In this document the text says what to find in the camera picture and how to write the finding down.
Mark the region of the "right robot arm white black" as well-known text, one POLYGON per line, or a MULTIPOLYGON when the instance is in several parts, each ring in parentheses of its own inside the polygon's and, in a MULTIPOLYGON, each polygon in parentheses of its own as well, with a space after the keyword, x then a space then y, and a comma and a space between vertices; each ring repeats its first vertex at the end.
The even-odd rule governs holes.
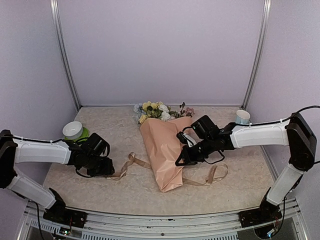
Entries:
POLYGON ((268 221, 275 214, 275 207, 299 184, 304 173, 317 164, 317 138, 299 111, 277 121, 248 124, 230 122, 223 128, 219 128, 209 116, 204 115, 192 123, 189 129, 192 129, 201 141, 188 144, 189 140, 179 132, 177 138, 184 146, 175 161, 176 166, 194 166, 205 162, 214 152, 221 155, 223 151, 243 147, 289 147, 290 158, 287 166, 267 191, 255 212, 260 222, 268 221))

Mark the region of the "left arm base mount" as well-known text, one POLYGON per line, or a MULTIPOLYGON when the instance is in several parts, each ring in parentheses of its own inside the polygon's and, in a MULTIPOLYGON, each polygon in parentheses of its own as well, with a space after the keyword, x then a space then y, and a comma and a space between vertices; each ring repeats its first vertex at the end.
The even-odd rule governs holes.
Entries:
POLYGON ((87 219, 87 213, 71 209, 64 209, 61 213, 46 210, 43 218, 54 223, 83 229, 87 219))

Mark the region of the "tan satin ribbon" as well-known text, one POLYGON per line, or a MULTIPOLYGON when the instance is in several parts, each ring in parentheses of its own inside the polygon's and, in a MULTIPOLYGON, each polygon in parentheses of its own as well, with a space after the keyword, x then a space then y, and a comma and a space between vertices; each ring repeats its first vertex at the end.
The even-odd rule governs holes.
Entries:
MULTIPOLYGON (((107 179, 112 180, 112 181, 119 181, 122 177, 124 177, 127 173, 127 170, 129 167, 133 164, 136 164, 142 168, 152 170, 152 166, 148 163, 145 162, 139 158, 136 158, 136 154, 134 152, 130 152, 128 155, 128 160, 124 163, 124 165, 121 167, 119 172, 115 172, 112 175, 106 176, 107 179)), ((212 166, 210 168, 210 171, 207 175, 207 178, 205 179, 205 182, 197 182, 192 179, 182 177, 182 181, 184 184, 191 185, 191 186, 196 186, 196 187, 204 187, 204 186, 209 186, 211 184, 215 184, 221 180, 223 180, 229 172, 229 168, 226 164, 221 163, 216 166, 212 166), (224 174, 223 176, 218 176, 215 177, 215 173, 218 167, 222 167, 224 169, 224 174)))

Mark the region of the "mauve bud fake flower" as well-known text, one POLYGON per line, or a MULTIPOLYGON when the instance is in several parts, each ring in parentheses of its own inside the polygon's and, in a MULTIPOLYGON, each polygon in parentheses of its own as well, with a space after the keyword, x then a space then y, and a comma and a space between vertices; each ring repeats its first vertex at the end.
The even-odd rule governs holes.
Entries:
POLYGON ((181 114, 179 111, 171 108, 169 109, 169 115, 170 115, 170 120, 178 119, 181 117, 181 114))

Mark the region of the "white rose fake flower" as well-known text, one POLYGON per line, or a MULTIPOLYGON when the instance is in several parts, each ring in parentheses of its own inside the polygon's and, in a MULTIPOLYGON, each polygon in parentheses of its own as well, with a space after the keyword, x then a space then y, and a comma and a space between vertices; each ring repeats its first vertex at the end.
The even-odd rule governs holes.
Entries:
POLYGON ((159 105, 159 110, 161 110, 161 120, 162 121, 169 121, 171 119, 171 115, 170 115, 170 110, 168 109, 168 107, 165 104, 160 104, 159 105))

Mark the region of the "blue hydrangea fake flower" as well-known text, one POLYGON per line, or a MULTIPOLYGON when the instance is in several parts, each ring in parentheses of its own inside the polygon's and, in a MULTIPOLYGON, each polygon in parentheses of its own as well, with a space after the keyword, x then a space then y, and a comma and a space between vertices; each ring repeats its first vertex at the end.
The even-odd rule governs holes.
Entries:
POLYGON ((143 114, 142 106, 143 106, 142 103, 138 103, 138 104, 135 104, 134 107, 133 107, 133 111, 135 113, 135 119, 137 121, 139 121, 141 115, 143 114))

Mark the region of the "beige wrapping paper sheet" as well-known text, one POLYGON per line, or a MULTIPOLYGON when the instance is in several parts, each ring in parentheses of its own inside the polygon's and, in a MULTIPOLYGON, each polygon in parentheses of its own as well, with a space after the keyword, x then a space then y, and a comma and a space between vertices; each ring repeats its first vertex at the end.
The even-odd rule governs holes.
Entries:
POLYGON ((140 126, 155 181, 163 193, 183 185, 183 168, 175 164, 182 151, 177 134, 191 124, 192 118, 186 116, 170 121, 148 118, 140 126))

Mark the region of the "yellow rose fake flower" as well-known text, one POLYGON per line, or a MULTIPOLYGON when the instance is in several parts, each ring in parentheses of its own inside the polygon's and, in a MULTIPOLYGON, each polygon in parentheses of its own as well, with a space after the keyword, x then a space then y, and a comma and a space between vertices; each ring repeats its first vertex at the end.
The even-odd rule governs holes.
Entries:
POLYGON ((163 111, 160 109, 160 105, 162 104, 161 101, 142 103, 138 108, 138 123, 143 124, 149 118, 161 119, 163 111))

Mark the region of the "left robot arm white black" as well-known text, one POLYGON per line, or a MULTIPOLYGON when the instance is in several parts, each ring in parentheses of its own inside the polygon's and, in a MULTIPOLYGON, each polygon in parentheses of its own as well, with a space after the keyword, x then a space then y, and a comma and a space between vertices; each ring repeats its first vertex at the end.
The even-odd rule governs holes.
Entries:
POLYGON ((114 174, 109 158, 110 144, 97 133, 80 138, 38 140, 0 133, 0 187, 9 189, 49 210, 57 221, 70 218, 64 200, 53 189, 46 189, 15 166, 22 163, 51 163, 86 170, 85 178, 108 177, 114 174))

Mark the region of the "pink fake flower stem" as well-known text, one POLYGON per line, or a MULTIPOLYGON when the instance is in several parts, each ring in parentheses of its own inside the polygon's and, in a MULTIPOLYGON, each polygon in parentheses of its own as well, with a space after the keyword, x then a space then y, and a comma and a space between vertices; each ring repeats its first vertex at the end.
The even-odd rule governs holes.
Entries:
POLYGON ((185 102, 179 105, 179 112, 178 112, 179 117, 193 117, 194 115, 195 115, 194 109, 191 107, 187 107, 185 102))

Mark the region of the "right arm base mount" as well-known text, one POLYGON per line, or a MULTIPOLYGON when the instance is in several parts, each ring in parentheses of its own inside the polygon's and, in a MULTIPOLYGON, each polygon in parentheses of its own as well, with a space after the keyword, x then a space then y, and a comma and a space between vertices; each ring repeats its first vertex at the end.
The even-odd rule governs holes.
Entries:
POLYGON ((270 213, 269 211, 262 211, 260 208, 241 211, 238 216, 242 228, 272 222, 283 217, 279 209, 270 213))

